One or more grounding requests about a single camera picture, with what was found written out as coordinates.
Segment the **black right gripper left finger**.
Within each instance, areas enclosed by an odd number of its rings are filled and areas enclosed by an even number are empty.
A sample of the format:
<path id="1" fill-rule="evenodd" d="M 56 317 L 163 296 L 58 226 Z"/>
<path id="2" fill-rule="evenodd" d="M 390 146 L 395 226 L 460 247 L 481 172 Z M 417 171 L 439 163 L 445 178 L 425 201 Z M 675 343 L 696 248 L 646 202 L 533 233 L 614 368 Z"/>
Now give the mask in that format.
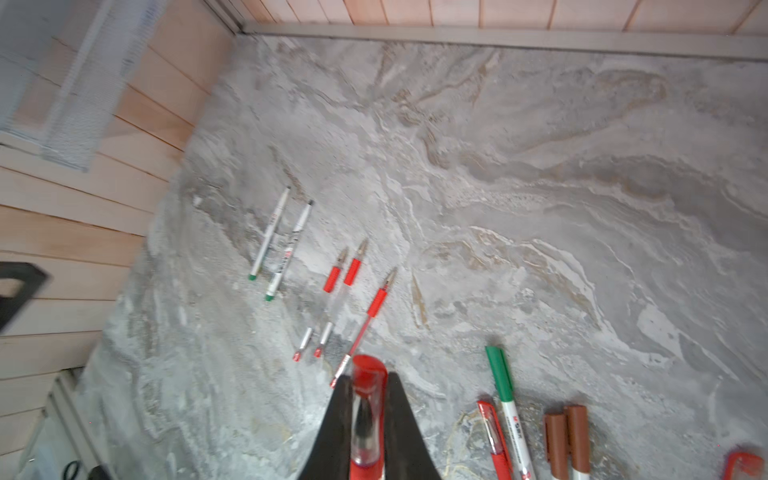
<path id="1" fill-rule="evenodd" d="M 348 480 L 350 473 L 353 385 L 348 375 L 337 381 L 299 480 Z"/>

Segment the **green capped white marker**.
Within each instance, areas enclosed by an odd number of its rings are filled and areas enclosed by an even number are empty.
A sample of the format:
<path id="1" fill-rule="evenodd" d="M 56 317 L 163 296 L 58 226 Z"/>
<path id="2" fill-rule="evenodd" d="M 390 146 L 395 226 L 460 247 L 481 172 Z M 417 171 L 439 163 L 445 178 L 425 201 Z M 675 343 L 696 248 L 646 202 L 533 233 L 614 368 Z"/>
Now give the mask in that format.
<path id="1" fill-rule="evenodd" d="M 275 234 L 275 231 L 277 229 L 277 225 L 281 219 L 281 216 L 284 212 L 285 206 L 287 204 L 288 198 L 291 193 L 291 187 L 288 186 L 285 188 L 283 193 L 281 194 L 278 203 L 275 207 L 275 209 L 272 212 L 272 215 L 269 219 L 269 222 L 267 224 L 267 227 L 264 231 L 263 240 L 260 246 L 260 249 L 256 255 L 256 258 L 253 262 L 252 268 L 249 272 L 248 279 L 253 281 L 257 278 L 261 266 L 264 262 L 264 259 L 266 257 L 267 251 L 269 249 L 269 246 L 271 244 L 272 238 Z"/>

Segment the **red gel pen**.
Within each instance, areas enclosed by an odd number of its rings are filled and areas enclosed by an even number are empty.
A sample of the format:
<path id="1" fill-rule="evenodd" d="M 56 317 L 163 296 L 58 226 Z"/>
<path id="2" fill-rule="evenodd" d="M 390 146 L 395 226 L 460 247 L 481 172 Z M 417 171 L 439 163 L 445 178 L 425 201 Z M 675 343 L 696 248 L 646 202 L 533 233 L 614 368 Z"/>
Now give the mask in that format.
<path id="1" fill-rule="evenodd" d="M 351 347 L 349 350 L 345 353 L 345 355 L 342 357 L 341 362 L 339 363 L 336 371 L 334 372 L 334 375 L 330 381 L 329 386 L 334 389 L 338 380 L 340 377 L 344 374 L 349 362 L 351 361 L 352 357 L 356 353 L 359 345 L 362 343 L 362 340 L 365 336 L 366 331 L 368 330 L 372 320 L 377 316 L 381 306 L 385 302 L 385 299 L 388 295 L 388 292 L 394 283 L 395 277 L 397 274 L 397 268 L 394 267 L 387 277 L 385 278 L 384 282 L 381 284 L 380 288 L 377 290 L 376 295 L 374 296 L 367 312 L 366 312 L 366 319 L 362 326 L 360 327 L 358 334 L 353 341 Z"/>
<path id="2" fill-rule="evenodd" d="M 349 268 L 346 270 L 346 274 L 341 283 L 341 286 L 338 289 L 337 294 L 331 300 L 326 310 L 326 314 L 324 316 L 325 322 L 324 322 L 323 330 L 320 336 L 320 343 L 314 351 L 314 356 L 316 358 L 321 358 L 325 353 L 330 335 L 335 327 L 335 324 L 338 320 L 341 309 L 344 306 L 347 300 L 347 297 L 349 296 L 351 287 L 354 284 L 358 271 L 362 265 L 362 262 L 367 250 L 367 246 L 368 246 L 368 239 L 364 238 L 352 257 Z"/>
<path id="3" fill-rule="evenodd" d="M 314 350 L 314 356 L 316 358 L 321 358 L 324 354 L 326 345 L 328 343 L 328 339 L 330 336 L 330 332 L 332 329 L 332 321 L 330 320 L 329 315 L 329 305 L 331 300 L 331 293 L 333 292 L 336 283 L 338 281 L 338 278 L 342 272 L 342 267 L 344 266 L 345 260 L 348 256 L 349 248 L 345 247 L 338 255 L 336 260 L 334 261 L 331 270 L 326 277 L 325 283 L 323 285 L 322 291 L 323 294 L 321 295 L 321 301 L 317 307 L 314 308 L 312 311 L 312 320 L 311 324 L 306 328 L 304 335 L 300 341 L 299 347 L 294 353 L 292 359 L 295 362 L 299 362 L 304 355 L 305 351 L 307 350 L 310 340 L 312 338 L 313 332 L 316 327 L 319 327 L 320 332 L 320 340 L 319 345 Z"/>
<path id="4" fill-rule="evenodd" d="M 501 425 L 494 405 L 486 400 L 476 402 L 489 442 L 490 456 L 498 480 L 512 480 L 513 468 L 507 452 Z"/>

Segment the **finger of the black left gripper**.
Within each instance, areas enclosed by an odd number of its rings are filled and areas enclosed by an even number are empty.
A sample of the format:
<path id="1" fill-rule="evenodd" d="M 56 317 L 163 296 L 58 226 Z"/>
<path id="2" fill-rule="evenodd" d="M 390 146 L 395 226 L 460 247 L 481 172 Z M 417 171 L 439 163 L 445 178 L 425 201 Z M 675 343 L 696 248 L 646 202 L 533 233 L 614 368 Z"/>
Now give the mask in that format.
<path id="1" fill-rule="evenodd" d="M 29 262 L 2 262 L 1 279 L 17 282 L 10 295 L 1 295 L 1 332 L 4 332 L 14 317 L 43 288 L 48 273 Z"/>

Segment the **red pen cap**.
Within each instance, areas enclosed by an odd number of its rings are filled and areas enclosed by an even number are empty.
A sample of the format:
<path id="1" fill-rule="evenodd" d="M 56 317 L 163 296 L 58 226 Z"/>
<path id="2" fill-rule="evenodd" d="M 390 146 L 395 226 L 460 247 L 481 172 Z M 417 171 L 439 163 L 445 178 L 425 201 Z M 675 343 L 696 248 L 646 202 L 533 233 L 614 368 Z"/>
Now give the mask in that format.
<path id="1" fill-rule="evenodd" d="M 377 358 L 369 355 L 357 355 L 353 358 L 349 473 L 352 480 L 383 478 L 387 376 L 386 366 Z"/>
<path id="2" fill-rule="evenodd" d="M 761 480 L 765 460 L 747 451 L 733 451 L 726 459 L 722 480 Z"/>

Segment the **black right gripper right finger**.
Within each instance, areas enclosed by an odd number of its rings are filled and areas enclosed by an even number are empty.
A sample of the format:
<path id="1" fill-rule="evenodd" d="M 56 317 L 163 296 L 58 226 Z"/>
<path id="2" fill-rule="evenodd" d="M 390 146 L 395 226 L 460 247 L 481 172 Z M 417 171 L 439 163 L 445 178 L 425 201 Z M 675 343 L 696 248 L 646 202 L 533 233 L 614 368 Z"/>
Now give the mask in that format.
<path id="1" fill-rule="evenodd" d="M 388 374 L 384 402 L 385 478 L 440 480 L 404 386 L 396 372 Z"/>

